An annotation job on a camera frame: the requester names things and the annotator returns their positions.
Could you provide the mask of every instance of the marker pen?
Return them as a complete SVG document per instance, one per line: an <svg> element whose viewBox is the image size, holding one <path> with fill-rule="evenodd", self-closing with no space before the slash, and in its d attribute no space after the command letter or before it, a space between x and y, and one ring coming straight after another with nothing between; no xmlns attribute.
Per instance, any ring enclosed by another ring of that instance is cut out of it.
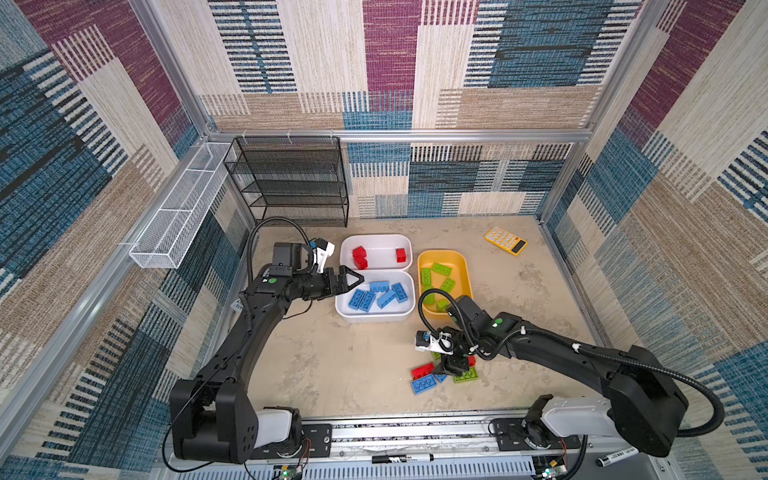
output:
<svg viewBox="0 0 768 480"><path fill-rule="evenodd" d="M626 458L630 458L631 456L637 455L638 453L640 452L635 447L631 447L626 450L620 450L618 452L611 453L605 457L600 457L594 462L598 464L598 467L604 467L606 465L610 465L611 463L620 462Z"/></svg>
<svg viewBox="0 0 768 480"><path fill-rule="evenodd" d="M435 456L431 453L412 453L410 455L376 455L371 457L371 463L408 463L432 462Z"/></svg>

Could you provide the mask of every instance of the black wire mesh shelf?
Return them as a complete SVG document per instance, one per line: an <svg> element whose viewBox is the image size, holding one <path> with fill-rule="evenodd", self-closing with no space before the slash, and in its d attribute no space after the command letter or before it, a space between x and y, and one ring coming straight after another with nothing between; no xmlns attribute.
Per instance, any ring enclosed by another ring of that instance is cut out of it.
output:
<svg viewBox="0 0 768 480"><path fill-rule="evenodd" d="M338 138L237 137L230 149L224 166L254 220L280 216L305 227L346 227L349 194Z"/></svg>

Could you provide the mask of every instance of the beige table surface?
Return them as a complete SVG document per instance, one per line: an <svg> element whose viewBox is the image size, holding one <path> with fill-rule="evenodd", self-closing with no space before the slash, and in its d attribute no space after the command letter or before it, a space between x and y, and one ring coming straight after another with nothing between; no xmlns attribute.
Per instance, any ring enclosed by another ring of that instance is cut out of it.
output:
<svg viewBox="0 0 768 480"><path fill-rule="evenodd" d="M519 257L483 238L496 226L529 242ZM339 250L351 235L401 233L413 245L409 272L416 285L416 259L422 251L457 250L467 259L475 301L489 314L514 313L538 326L591 342L533 217L350 219L347 228L309 227L306 232L310 238L335 243ZM300 237L293 228L263 228L254 271L271 261L276 241L297 242ZM338 252L328 264L339 265ZM288 314L305 308L306 303L297 300ZM284 320L273 331L253 371L250 400L255 408L297 407L307 417L528 407L546 393L597 395L544 367L499 356L491 362L478 360L478 380L456 384L447 379L416 396L410 371L432 361L429 353L414 349L419 329L424 326L416 310L402 322L350 324L336 312L333 299L315 302L308 313Z"/></svg>

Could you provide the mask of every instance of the yellow plastic tray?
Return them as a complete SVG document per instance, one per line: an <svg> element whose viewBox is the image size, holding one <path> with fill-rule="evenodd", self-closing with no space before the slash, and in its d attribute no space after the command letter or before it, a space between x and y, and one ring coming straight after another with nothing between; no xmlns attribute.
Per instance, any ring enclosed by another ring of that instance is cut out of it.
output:
<svg viewBox="0 0 768 480"><path fill-rule="evenodd" d="M454 280L456 284L449 292L453 298L459 298L461 295L466 295L469 298L472 297L472 285L469 282L469 270L467 269L467 259L464 258L459 252L455 250L425 250L419 255L419 271L416 277L419 279L419 295L426 290L422 285L422 268L432 268L432 265L437 262L445 266L450 266L451 280ZM442 281L445 279L445 275L432 271L432 286L440 288ZM435 301L443 300L444 297L435 294ZM424 316L430 320L449 320L450 317L447 313L440 313L437 311L437 306L424 305Z"/></svg>

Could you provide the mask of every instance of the blue connector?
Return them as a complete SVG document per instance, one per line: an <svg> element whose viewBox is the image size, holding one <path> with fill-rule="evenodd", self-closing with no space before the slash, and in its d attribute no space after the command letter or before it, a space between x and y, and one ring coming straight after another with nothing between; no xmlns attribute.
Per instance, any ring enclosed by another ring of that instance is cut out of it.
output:
<svg viewBox="0 0 768 480"><path fill-rule="evenodd" d="M376 294L374 292L366 292L365 296L363 296L362 301L360 302L360 309L363 312L370 312L371 306L373 305L373 300L376 299Z"/></svg>
<svg viewBox="0 0 768 480"><path fill-rule="evenodd" d="M418 395L421 392L426 392L429 389L434 389L437 386L437 380L434 375L423 376L420 379L411 382L413 392Z"/></svg>
<svg viewBox="0 0 768 480"><path fill-rule="evenodd" d="M387 290L384 295L381 295L376 303L379 304L379 308L384 308L389 305L395 299L395 290Z"/></svg>
<svg viewBox="0 0 768 480"><path fill-rule="evenodd" d="M371 282L372 292L385 292L389 290L389 281L383 280L381 282Z"/></svg>
<svg viewBox="0 0 768 480"><path fill-rule="evenodd" d="M362 298L365 295L366 293L363 292L361 289L355 290L355 294L352 295L352 299L349 301L349 308L359 310L360 302L362 302Z"/></svg>
<svg viewBox="0 0 768 480"><path fill-rule="evenodd" d="M392 291L395 292L395 295L397 295L397 303L403 303L408 301L408 296L406 295L406 289L402 288L402 285L400 283L395 283L392 285Z"/></svg>

